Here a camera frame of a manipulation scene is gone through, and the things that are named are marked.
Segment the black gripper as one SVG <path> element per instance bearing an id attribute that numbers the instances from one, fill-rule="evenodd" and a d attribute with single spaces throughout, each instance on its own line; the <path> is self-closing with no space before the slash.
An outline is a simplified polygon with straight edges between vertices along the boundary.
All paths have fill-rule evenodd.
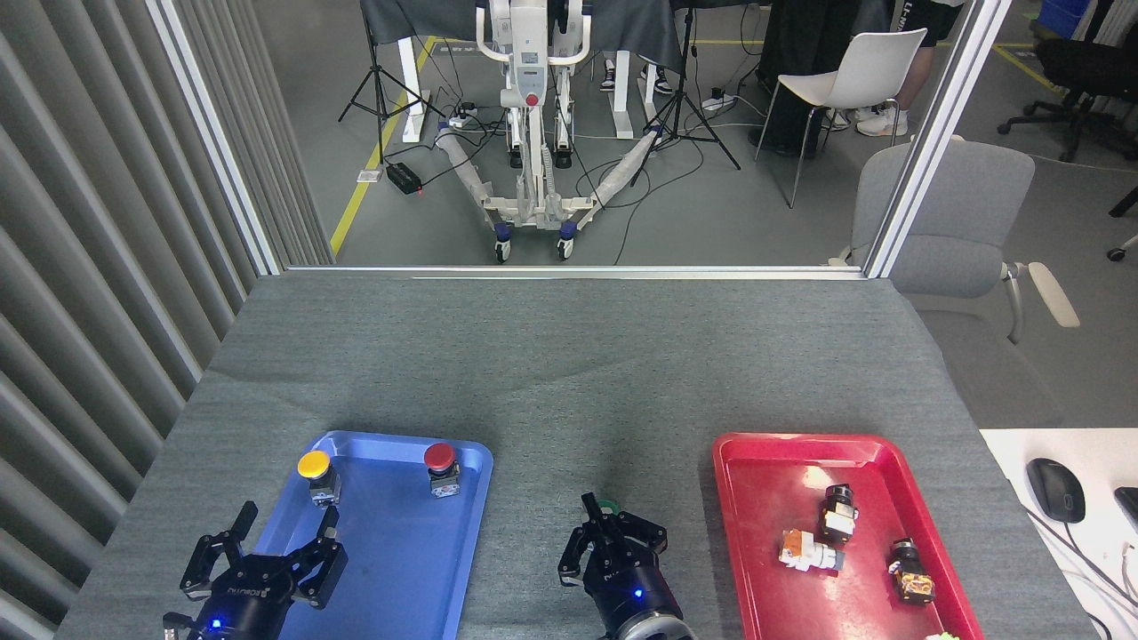
<path id="1" fill-rule="evenodd" d="M 204 600 L 188 639 L 277 639 L 292 601 L 324 609 L 331 600 L 349 559 L 337 539 L 338 508 L 325 508 L 316 538 L 288 555 L 244 556 L 258 514 L 247 500 L 228 530 L 198 539 L 180 580 L 188 599 Z M 220 556 L 230 567 L 212 580 Z"/>
<path id="2" fill-rule="evenodd" d="M 651 617 L 683 620 L 660 571 L 658 555 L 667 549 L 667 528 L 621 511 L 617 502 L 599 500 L 593 492 L 582 494 L 582 506 L 586 520 L 574 527 L 556 563 L 561 586 L 585 588 L 607 635 L 627 635 L 630 627 Z M 615 559 L 608 558 L 609 544 Z M 582 574 L 582 557 L 587 553 Z"/>

